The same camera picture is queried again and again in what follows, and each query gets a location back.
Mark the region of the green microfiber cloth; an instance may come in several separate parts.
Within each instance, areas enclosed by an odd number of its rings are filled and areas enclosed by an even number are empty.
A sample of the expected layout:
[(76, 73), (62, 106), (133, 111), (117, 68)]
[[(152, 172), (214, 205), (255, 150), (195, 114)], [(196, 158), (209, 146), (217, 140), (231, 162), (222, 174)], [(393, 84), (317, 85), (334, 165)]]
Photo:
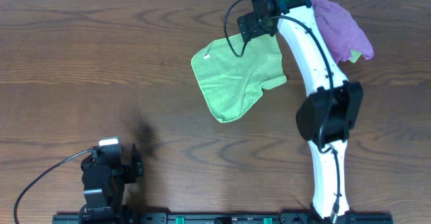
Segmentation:
[(282, 68), (282, 53), (276, 37), (252, 39), (244, 55), (236, 57), (243, 45), (237, 34), (214, 40), (191, 59), (191, 67), (209, 111), (220, 123), (241, 118), (263, 96), (265, 90), (287, 82)]

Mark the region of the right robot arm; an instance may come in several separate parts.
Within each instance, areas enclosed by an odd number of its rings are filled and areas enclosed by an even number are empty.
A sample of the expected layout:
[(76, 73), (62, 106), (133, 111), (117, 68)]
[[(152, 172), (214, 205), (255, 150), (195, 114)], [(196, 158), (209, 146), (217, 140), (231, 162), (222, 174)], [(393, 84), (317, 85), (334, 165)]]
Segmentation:
[(347, 223), (344, 155), (363, 97), (333, 60), (317, 26), (311, 0), (251, 0), (253, 11), (238, 18), (245, 43), (279, 33), (300, 70), (306, 99), (296, 113), (314, 172), (312, 209), (319, 223)]

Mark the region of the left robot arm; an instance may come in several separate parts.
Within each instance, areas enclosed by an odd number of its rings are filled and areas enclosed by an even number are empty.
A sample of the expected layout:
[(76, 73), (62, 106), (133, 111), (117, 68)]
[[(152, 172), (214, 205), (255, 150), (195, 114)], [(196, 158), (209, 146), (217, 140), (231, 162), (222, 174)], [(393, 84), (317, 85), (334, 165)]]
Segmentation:
[(121, 162), (121, 146), (97, 146), (81, 162), (85, 205), (78, 212), (79, 223), (132, 223), (133, 215), (123, 206), (126, 184), (144, 174), (136, 146), (131, 148), (131, 162)]

